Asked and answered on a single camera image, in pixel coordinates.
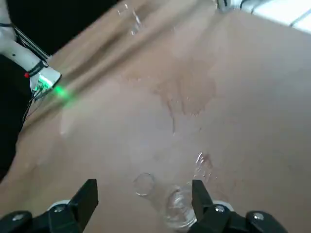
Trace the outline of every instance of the black cable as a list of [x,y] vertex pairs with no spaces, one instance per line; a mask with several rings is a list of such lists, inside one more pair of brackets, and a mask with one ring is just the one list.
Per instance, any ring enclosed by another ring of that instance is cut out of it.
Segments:
[[3,28],[13,28],[16,37],[20,40],[20,42],[23,44],[23,46],[26,47],[25,43],[23,42],[22,38],[19,36],[19,34],[18,34],[17,30],[16,30],[16,27],[15,27],[15,25],[13,23],[0,23],[0,27],[3,27]]
[[33,96],[31,97],[31,99],[28,101],[28,106],[27,106],[27,109],[26,109],[26,111],[25,111],[25,113],[24,113],[24,116],[23,116],[23,122],[25,122],[25,120],[26,120],[26,118],[27,118],[27,113],[28,113],[28,111],[29,111],[29,109],[30,109],[30,106],[31,106],[31,104],[33,103],[33,100],[42,92],[42,90],[43,90],[43,88],[41,88],[40,90],[39,90],[39,92],[35,95],[35,94],[33,94]]
[[41,104],[42,104],[42,102],[43,102],[43,100],[44,100],[44,97],[41,99],[41,102],[40,102],[40,104],[38,104],[38,106],[31,112],[31,113],[29,113],[27,116],[26,116],[26,119],[28,118],[28,117],[30,117],[40,106],[41,106]]

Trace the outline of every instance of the clear glass cup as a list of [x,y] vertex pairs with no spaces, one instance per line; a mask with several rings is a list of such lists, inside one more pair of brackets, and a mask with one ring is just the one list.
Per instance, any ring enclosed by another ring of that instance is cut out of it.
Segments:
[[141,173],[134,180],[136,194],[147,199],[171,229],[187,232],[196,222],[191,204],[191,184],[164,185],[150,173]]
[[119,16],[126,19],[130,25],[131,35],[137,34],[142,29],[142,23],[130,3],[126,2],[117,8]]

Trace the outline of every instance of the metal bolt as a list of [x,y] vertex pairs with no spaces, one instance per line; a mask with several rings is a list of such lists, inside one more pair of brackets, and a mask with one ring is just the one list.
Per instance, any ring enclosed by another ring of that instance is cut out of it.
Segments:
[[64,210],[64,208],[65,208],[64,205],[56,206],[54,212],[55,213],[62,212]]
[[14,218],[12,218],[12,221],[18,221],[24,218],[24,214],[18,214],[15,215]]
[[254,219],[264,220],[264,216],[261,213],[254,213]]
[[225,211],[222,205],[216,205],[215,210],[220,213],[223,213]]

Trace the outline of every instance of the table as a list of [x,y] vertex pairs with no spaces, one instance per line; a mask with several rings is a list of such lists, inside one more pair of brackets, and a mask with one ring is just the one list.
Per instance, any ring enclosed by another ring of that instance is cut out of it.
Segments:
[[137,0],[132,36],[120,4],[50,61],[63,79],[24,125],[0,215],[40,214],[96,178],[86,233],[170,232],[133,180],[185,184],[202,151],[213,198],[310,231],[310,35],[208,1]]

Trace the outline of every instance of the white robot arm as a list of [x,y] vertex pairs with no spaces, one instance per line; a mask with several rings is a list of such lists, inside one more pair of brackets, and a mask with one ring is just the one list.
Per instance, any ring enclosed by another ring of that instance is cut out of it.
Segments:
[[52,88],[61,78],[61,74],[29,49],[17,43],[15,39],[16,35],[6,2],[0,0],[0,53],[26,70],[25,77],[30,78],[30,89],[33,93],[43,84],[45,90]]

